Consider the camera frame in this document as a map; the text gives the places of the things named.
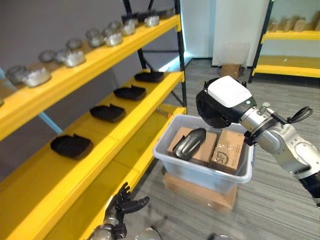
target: gray wall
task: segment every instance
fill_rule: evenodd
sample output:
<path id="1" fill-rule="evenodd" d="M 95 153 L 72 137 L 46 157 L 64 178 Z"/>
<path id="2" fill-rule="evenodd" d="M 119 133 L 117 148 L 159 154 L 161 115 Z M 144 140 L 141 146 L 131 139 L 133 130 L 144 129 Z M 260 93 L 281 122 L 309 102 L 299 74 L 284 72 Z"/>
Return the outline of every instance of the gray wall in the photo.
<path id="1" fill-rule="evenodd" d="M 131 2 L 133 11 L 144 11 L 149 0 Z M 154 3 L 154 8 L 159 10 L 173 6 L 173 0 L 158 0 Z M 2 0 L 0 68 L 7 70 L 16 64 L 32 64 L 41 51 L 61 49 L 72 37 L 84 39 L 87 29 L 102 29 L 110 21 L 120 21 L 123 14 L 125 8 L 120 0 Z M 175 31 L 161 36 L 146 46 L 148 48 L 176 49 Z M 163 66 L 174 57 L 172 54 L 146 55 L 155 68 Z M 45 112 L 64 129 L 140 69 L 140 62 L 134 53 Z M 0 180 L 54 136 L 55 133 L 35 117 L 1 141 Z"/>

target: white wall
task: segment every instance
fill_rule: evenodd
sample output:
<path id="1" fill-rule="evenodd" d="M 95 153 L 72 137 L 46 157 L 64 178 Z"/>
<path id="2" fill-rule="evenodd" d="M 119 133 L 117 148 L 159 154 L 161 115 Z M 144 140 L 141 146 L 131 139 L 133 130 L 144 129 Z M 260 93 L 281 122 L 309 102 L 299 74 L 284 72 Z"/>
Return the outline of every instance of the white wall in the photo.
<path id="1" fill-rule="evenodd" d="M 186 51 L 194 58 L 213 55 L 216 0 L 182 0 Z"/>
<path id="2" fill-rule="evenodd" d="M 225 44 L 249 43 L 252 66 L 269 0 L 216 0 L 212 65 L 221 64 Z"/>

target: black cable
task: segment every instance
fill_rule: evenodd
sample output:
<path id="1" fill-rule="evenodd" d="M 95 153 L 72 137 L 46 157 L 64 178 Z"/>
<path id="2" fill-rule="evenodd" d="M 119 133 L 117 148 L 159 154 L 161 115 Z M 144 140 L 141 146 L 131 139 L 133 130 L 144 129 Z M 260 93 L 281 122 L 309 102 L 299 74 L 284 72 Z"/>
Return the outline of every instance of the black cable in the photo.
<path id="1" fill-rule="evenodd" d="M 305 106 L 305 107 L 301 108 L 299 111 L 297 111 L 295 115 L 293 115 L 292 117 L 288 117 L 286 120 L 289 124 L 294 124 L 294 123 L 300 122 L 302 120 L 305 120 L 313 112 L 314 111 L 312 108 L 310 108 L 309 106 Z"/>
<path id="2" fill-rule="evenodd" d="M 276 112 L 272 113 L 271 117 L 273 117 L 283 125 L 294 124 L 308 118 L 313 112 L 314 111 L 312 108 L 310 108 L 309 106 L 305 106 L 297 111 L 295 115 L 293 115 L 292 117 L 288 117 L 286 120 Z"/>

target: yellow shelving unit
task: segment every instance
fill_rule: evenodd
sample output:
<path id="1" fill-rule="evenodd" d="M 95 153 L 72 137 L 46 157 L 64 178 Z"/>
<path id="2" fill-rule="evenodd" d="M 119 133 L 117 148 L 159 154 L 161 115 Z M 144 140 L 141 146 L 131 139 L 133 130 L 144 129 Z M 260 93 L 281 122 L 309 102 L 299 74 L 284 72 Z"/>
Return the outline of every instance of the yellow shelving unit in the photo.
<path id="1" fill-rule="evenodd" d="M 184 107 L 160 107 L 172 116 L 168 118 L 154 112 L 63 215 L 45 240 L 56 240 L 61 236 L 64 239 L 87 239 L 92 230 L 102 224 L 109 197 L 116 194 L 125 182 L 133 188 L 136 186 L 153 159 L 153 146 L 172 117 L 186 112 Z"/>
<path id="2" fill-rule="evenodd" d="M 155 27 L 140 26 L 115 47 L 102 46 L 85 55 L 86 62 L 74 67 L 60 67 L 52 79 L 35 88 L 24 87 L 4 99 L 0 108 L 0 141 L 66 95 L 88 83 L 113 65 L 130 56 L 172 28 L 181 31 L 180 15 L 160 21 Z"/>
<path id="3" fill-rule="evenodd" d="M 320 58 L 302 56 L 260 56 L 253 72 L 320 78 Z"/>
<path id="4" fill-rule="evenodd" d="M 123 86 L 145 88 L 142 100 L 121 99 L 112 93 L 99 103 L 124 108 L 126 117 L 119 123 L 86 113 L 64 131 L 93 142 L 87 157 L 72 160 L 47 144 L 0 183 L 0 239 L 42 239 L 182 79 L 183 72 L 167 73 L 160 83 L 132 78 Z"/>
<path id="5" fill-rule="evenodd" d="M 287 32 L 283 30 L 275 32 L 267 31 L 274 2 L 274 0 L 269 0 L 268 3 L 248 83 L 252 82 L 253 76 L 256 73 L 320 78 L 319 57 L 260 55 L 265 40 L 318 41 L 320 44 L 320 31 L 314 31 L 311 24 L 306 24 L 304 27 L 305 30 L 301 32 L 292 30 Z"/>
<path id="6" fill-rule="evenodd" d="M 312 40 L 320 41 L 320 31 L 267 31 L 262 38 L 261 43 L 263 44 L 265 40 Z"/>
<path id="7" fill-rule="evenodd" d="M 181 54 L 183 39 L 177 14 L 161 20 L 155 27 L 139 26 L 119 46 L 102 46 L 88 52 L 85 63 L 75 68 L 58 68 L 52 72 L 52 79 L 41 86 L 23 87 L 9 94 L 0 108 L 0 141 L 172 28 L 178 32 Z M 132 78 L 123 87 L 145 88 L 142 100 L 121 99 L 111 93 L 97 103 L 124 108 L 126 115 L 120 122 L 105 122 L 87 112 L 63 131 L 93 142 L 94 148 L 85 158 L 73 160 L 61 156 L 48 143 L 26 160 L 0 183 L 0 239 L 68 239 L 68 236 L 74 239 L 87 234 L 91 225 L 98 225 L 96 216 L 108 198 L 124 182 L 134 188 L 148 168 L 153 159 L 152 148 L 172 118 L 163 112 L 186 113 L 186 107 L 161 105 L 178 83 L 185 87 L 184 81 L 184 71 L 167 72 L 159 83 Z"/>

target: robotic arm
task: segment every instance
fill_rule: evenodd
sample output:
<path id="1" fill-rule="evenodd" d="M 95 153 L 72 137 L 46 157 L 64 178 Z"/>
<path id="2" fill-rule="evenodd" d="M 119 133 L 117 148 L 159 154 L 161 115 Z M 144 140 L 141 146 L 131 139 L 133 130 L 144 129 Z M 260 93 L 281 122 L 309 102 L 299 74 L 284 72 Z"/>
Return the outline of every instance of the robotic arm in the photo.
<path id="1" fill-rule="evenodd" d="M 249 90 L 230 76 L 205 82 L 196 96 L 196 105 L 199 115 L 214 128 L 225 128 L 231 123 L 243 125 L 247 129 L 246 143 L 258 143 L 272 154 L 309 191 L 320 209 L 319 152 L 291 125 L 310 116 L 311 108 L 304 107 L 285 120 L 267 102 L 257 108 Z"/>

